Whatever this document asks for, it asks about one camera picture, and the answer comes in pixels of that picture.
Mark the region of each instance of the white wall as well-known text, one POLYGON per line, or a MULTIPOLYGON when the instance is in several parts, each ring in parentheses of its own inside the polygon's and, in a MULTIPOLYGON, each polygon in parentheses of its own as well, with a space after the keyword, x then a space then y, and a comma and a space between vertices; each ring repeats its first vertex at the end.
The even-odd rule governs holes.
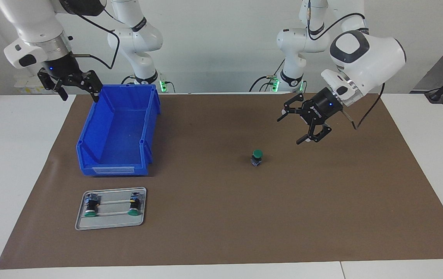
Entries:
MULTIPOLYGON (((179 92, 247 91, 256 78, 272 74, 283 59, 276 47, 277 33, 286 27, 303 27, 298 19, 300 4, 299 0, 141 0, 148 21, 165 38, 163 48, 152 53, 156 67, 179 92)), ((443 55, 443 1, 367 0, 366 16, 372 35, 396 37, 404 46, 407 65, 388 82, 386 92, 408 93, 443 55)), ((57 17, 67 35, 74 36, 75 53, 111 61, 112 50, 103 31, 76 16, 57 17)), ((104 13, 94 20, 108 28, 119 26, 104 13)), ((0 32, 15 33, 1 13, 0 32)), ((338 28, 333 34, 338 35, 338 28)), ((328 53, 307 58, 308 91, 316 92, 325 85, 319 73, 334 64, 328 53)), ((83 70, 96 70, 103 83, 119 83, 132 73, 122 57, 112 71, 94 60, 79 62, 83 70)))

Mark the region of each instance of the metal tray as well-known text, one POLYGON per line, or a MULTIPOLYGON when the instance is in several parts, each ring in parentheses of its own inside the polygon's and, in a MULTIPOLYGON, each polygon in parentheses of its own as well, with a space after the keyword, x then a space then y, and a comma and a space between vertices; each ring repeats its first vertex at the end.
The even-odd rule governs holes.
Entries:
POLYGON ((80 208, 75 222, 76 230, 103 229, 139 226, 144 221, 146 211, 146 194, 144 187, 126 189, 105 189, 99 191, 87 191, 82 195, 80 208), (139 215, 128 214, 130 207, 130 195, 140 193, 139 215), (85 217, 86 206, 84 198, 87 194, 97 194, 101 197, 95 217, 85 217))

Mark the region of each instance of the white table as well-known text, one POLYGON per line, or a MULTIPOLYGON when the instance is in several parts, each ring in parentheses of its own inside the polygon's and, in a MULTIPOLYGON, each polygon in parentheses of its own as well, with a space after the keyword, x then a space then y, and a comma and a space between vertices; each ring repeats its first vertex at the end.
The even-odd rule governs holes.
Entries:
MULTIPOLYGON (((0 96, 0 255, 74 100, 58 96, 0 96)), ((443 106, 423 95, 385 94, 383 101, 443 204, 443 106)), ((443 260, 92 267, 0 270, 0 278, 443 278, 443 260)))

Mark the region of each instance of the green led light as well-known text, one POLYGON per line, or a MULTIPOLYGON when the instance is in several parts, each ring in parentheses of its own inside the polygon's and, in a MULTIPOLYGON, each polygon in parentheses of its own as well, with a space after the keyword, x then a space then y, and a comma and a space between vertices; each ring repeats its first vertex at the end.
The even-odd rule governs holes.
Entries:
POLYGON ((273 83, 273 87, 271 88, 271 90, 273 92, 277 92, 278 91, 278 86, 280 85, 280 81, 277 79, 274 83, 273 83))
POLYGON ((167 89, 167 85, 165 84, 164 81, 160 81, 160 86, 161 86, 161 92, 166 92, 167 89))

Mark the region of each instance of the brown mat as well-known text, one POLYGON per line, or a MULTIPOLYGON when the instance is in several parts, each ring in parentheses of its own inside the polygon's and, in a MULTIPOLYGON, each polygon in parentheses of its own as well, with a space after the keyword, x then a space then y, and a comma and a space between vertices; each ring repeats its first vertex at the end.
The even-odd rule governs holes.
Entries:
POLYGON ((78 96, 0 269, 443 258, 443 206, 385 106, 359 131, 335 115, 322 142, 297 146, 307 126, 295 115, 276 123, 290 97, 162 96, 151 175, 93 178, 77 164, 91 104, 78 96), (142 226, 75 230, 83 192, 138 186, 142 226))

